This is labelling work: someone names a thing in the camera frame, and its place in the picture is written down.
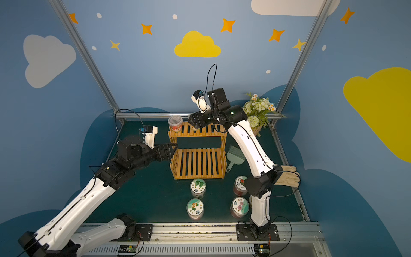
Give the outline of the small clear jar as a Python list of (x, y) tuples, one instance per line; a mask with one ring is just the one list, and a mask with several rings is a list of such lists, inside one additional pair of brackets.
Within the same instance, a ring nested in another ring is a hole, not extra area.
[(169, 128), (172, 132), (180, 132), (183, 128), (183, 118), (180, 115), (172, 115), (168, 119)]

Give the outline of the bamboo two-tier shelf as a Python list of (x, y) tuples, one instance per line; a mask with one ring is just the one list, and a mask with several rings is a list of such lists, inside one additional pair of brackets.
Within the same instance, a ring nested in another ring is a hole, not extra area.
[(188, 122), (183, 122), (182, 130), (170, 130), (168, 136), (171, 143), (183, 139), (220, 139), (220, 147), (216, 148), (183, 148), (179, 146), (174, 154), (170, 169), (175, 180), (186, 179), (223, 179), (226, 174), (226, 139), (227, 133), (221, 124), (210, 124), (195, 130)]

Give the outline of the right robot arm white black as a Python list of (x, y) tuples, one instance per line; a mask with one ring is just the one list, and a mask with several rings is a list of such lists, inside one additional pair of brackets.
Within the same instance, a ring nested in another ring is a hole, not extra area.
[(221, 124), (237, 142), (252, 173), (252, 177), (245, 180), (252, 202), (250, 229), (255, 237), (266, 233), (271, 227), (269, 215), (271, 187), (279, 179), (280, 173), (275, 170), (275, 164), (268, 158), (253, 134), (242, 107), (234, 106), (221, 111), (217, 109), (198, 111), (190, 114), (188, 122), (195, 129), (209, 124)]

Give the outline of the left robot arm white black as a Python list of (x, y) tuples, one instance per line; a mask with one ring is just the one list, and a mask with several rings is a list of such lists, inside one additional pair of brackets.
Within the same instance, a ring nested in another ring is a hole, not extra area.
[(86, 187), (50, 222), (36, 232), (27, 231), (18, 243), (30, 257), (81, 257), (114, 239), (131, 238), (136, 223), (127, 215), (78, 233), (78, 228), (103, 203), (152, 162), (170, 161), (176, 143), (156, 145), (153, 139), (128, 136), (117, 144), (117, 154), (103, 164)]

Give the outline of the large jar green leaf lid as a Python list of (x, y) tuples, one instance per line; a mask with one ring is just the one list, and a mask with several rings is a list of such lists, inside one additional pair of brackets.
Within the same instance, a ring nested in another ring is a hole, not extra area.
[(194, 198), (202, 199), (205, 195), (207, 186), (204, 180), (196, 178), (190, 184), (190, 191)]

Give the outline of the rear aluminium crossbar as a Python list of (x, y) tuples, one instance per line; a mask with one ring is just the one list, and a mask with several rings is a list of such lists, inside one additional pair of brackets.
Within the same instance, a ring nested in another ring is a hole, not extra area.
[(168, 119), (171, 116), (180, 116), (182, 119), (186, 120), (190, 116), (190, 113), (133, 113), (133, 112), (117, 112), (114, 113), (115, 118), (117, 119), (132, 119), (132, 118), (141, 118), (146, 120), (155, 120), (155, 119)]

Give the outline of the pink ribbed flower pot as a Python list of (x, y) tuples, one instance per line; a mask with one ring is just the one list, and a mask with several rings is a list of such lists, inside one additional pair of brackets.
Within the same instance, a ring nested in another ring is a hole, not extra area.
[(256, 127), (252, 127), (252, 132), (253, 132), (254, 136), (256, 136), (256, 137), (260, 137), (260, 136), (261, 136), (261, 135), (260, 135), (260, 131), (261, 131), (262, 127), (263, 127), (262, 125), (256, 126)]

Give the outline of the large jar orange flower lid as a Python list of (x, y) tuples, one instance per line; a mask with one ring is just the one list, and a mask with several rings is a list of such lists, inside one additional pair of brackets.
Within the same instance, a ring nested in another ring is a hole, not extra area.
[(204, 204), (198, 198), (191, 199), (186, 206), (188, 216), (195, 221), (201, 219), (204, 213)]

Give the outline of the white green artificial flowers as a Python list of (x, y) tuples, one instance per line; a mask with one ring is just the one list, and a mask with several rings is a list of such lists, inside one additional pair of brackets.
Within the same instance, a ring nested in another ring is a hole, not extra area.
[(268, 114), (279, 114), (277, 108), (268, 98), (260, 97), (257, 94), (247, 93), (249, 100), (243, 105), (243, 111), (247, 116), (250, 127), (269, 124)]

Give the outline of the large jar red strawberry lid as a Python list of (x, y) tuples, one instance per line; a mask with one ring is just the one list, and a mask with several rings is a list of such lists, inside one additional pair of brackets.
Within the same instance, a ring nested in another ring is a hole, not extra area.
[(238, 176), (234, 181), (233, 191), (235, 195), (242, 197), (245, 196), (248, 191), (245, 186), (245, 180), (247, 179), (246, 176)]

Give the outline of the large jar purple flower lid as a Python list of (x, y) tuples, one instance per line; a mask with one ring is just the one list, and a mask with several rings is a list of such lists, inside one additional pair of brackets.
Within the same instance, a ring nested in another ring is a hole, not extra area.
[(245, 198), (236, 197), (231, 203), (230, 212), (234, 218), (240, 219), (248, 214), (249, 208), (249, 202)]

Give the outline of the left green circuit board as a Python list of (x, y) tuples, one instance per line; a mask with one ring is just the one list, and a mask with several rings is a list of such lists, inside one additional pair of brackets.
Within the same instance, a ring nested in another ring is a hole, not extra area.
[(120, 245), (118, 253), (130, 253), (135, 254), (137, 252), (137, 245)]

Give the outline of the green circuit board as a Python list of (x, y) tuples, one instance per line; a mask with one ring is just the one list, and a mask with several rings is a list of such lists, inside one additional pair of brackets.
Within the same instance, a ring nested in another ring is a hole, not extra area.
[(137, 245), (120, 245), (118, 253), (130, 253), (135, 254), (137, 252)]
[(270, 255), (270, 245), (254, 244), (254, 257), (268, 257)]

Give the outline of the beige work gloves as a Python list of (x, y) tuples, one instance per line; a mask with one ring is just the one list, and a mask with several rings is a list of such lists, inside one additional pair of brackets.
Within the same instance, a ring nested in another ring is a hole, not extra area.
[(275, 185), (298, 187), (301, 179), (295, 166), (274, 166), (274, 170), (278, 174), (278, 179)]

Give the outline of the right green circuit board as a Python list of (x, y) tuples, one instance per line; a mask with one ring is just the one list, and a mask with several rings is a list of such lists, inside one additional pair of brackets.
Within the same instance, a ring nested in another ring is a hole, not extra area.
[(270, 255), (270, 245), (254, 244), (254, 257), (268, 257)]

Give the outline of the left aluminium frame post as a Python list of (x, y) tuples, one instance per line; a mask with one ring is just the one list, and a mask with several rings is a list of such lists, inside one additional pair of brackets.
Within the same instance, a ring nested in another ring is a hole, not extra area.
[(116, 111), (120, 109), (117, 104), (113, 94), (111, 93), (109, 86), (107, 85), (105, 79), (103, 78), (101, 72), (99, 71), (96, 63), (94, 62), (89, 50), (86, 47), (80, 33), (76, 29), (75, 23), (71, 20), (70, 15), (63, 3), (60, 0), (49, 0), (48, 1), (56, 13), (57, 17), (60, 19), (67, 33), (69, 34), (71, 40), (76, 46), (77, 50), (80, 53), (80, 56), (84, 60), (86, 66), (88, 67), (93, 78), (97, 82), (100, 90), (102, 91), (105, 99), (107, 100), (109, 106), (113, 110), (113, 116), (115, 118)]

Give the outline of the aluminium frame post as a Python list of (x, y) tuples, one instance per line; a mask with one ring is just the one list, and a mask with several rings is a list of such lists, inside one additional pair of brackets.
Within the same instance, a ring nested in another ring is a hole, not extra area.
[(70, 15), (63, 3), (60, 0), (49, 0), (48, 1), (56, 13), (57, 17), (60, 19), (67, 33), (69, 34), (71, 40), (76, 46), (77, 50), (80, 53), (80, 56), (84, 60), (86, 66), (88, 67), (93, 78), (97, 82), (100, 90), (102, 91), (105, 99), (107, 100), (109, 106), (113, 110), (113, 116), (115, 118), (116, 111), (120, 109), (117, 104), (113, 94), (111, 93), (109, 86), (107, 85), (105, 79), (103, 78), (101, 72), (99, 71), (96, 63), (94, 62), (89, 50), (86, 47), (80, 33), (76, 29), (75, 23), (71, 20)]
[(288, 83), (286, 84), (285, 89), (282, 92), (282, 95), (278, 101), (278, 105), (277, 105), (277, 112), (279, 113), (279, 115), (277, 115), (277, 117), (272, 118), (271, 119), (271, 123), (270, 126), (272, 128), (275, 127), (276, 123), (278, 120), (282, 119), (283, 116), (281, 116), (286, 103), (300, 77), (301, 72), (304, 69), (304, 66), (309, 58), (309, 55), (313, 49), (313, 47), (316, 44), (316, 41), (319, 37), (319, 35), (321, 34), (321, 31), (326, 23), (326, 20), (328, 18), (328, 16), (331, 13), (331, 7), (334, 6), (334, 3), (337, 4), (337, 6), (339, 5), (339, 1), (332, 1), (332, 0), (326, 0), (323, 1), (322, 5), (320, 6), (319, 9), (319, 13), (311, 27), (311, 30), (307, 36), (307, 40), (306, 40), (306, 44), (304, 45), (303, 50), (301, 51), (301, 54), (299, 55), (299, 58), (297, 60), (297, 63), (293, 69), (293, 72), (290, 76), (290, 79), (288, 81)]

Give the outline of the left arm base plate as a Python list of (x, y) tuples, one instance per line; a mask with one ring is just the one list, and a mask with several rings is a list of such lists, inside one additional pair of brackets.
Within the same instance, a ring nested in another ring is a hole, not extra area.
[(120, 238), (113, 239), (112, 242), (137, 242), (143, 240), (150, 241), (152, 232), (152, 224), (132, 224), (126, 227), (125, 232)]

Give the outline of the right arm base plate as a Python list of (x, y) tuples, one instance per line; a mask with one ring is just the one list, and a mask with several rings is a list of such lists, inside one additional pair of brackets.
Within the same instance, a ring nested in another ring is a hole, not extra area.
[(268, 231), (261, 235), (254, 235), (250, 224), (238, 223), (235, 226), (238, 241), (280, 241), (279, 232), (275, 224), (271, 224)]

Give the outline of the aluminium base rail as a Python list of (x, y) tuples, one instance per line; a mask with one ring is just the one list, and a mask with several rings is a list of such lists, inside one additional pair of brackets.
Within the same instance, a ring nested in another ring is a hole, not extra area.
[[(329, 257), (331, 252), (320, 225), (312, 222), (276, 222), (280, 241), (238, 241), (235, 226), (242, 222), (152, 223), (150, 241), (102, 244), (82, 257), (143, 256), (253, 256), (254, 244), (270, 245), (270, 256)], [(84, 223), (78, 233), (104, 225)], [(118, 253), (120, 245), (137, 245), (135, 254)]]

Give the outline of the right aluminium frame post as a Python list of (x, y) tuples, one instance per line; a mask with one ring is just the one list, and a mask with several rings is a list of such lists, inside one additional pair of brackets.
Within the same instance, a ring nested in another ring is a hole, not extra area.
[(282, 119), (283, 116), (281, 116), (286, 103), (300, 77), (301, 72), (304, 69), (304, 66), (309, 58), (309, 55), (313, 49), (313, 47), (316, 44), (316, 41), (319, 37), (319, 35), (321, 34), (321, 31), (326, 23), (326, 20), (328, 18), (328, 16), (331, 13), (331, 7), (334, 6), (334, 3), (337, 4), (337, 6), (339, 5), (339, 1), (332, 1), (332, 0), (326, 0), (323, 1), (322, 5), (320, 6), (319, 9), (319, 13), (311, 27), (311, 30), (307, 36), (307, 40), (306, 40), (306, 44), (304, 45), (303, 50), (301, 51), (301, 54), (299, 55), (299, 58), (297, 60), (297, 63), (293, 69), (293, 72), (290, 76), (290, 79), (288, 81), (288, 83), (286, 84), (285, 89), (282, 92), (282, 95), (278, 101), (278, 105), (277, 105), (277, 112), (279, 113), (279, 115), (277, 115), (277, 117), (272, 118), (271, 119), (271, 123), (270, 126), (272, 128), (275, 127), (276, 123), (278, 120)]

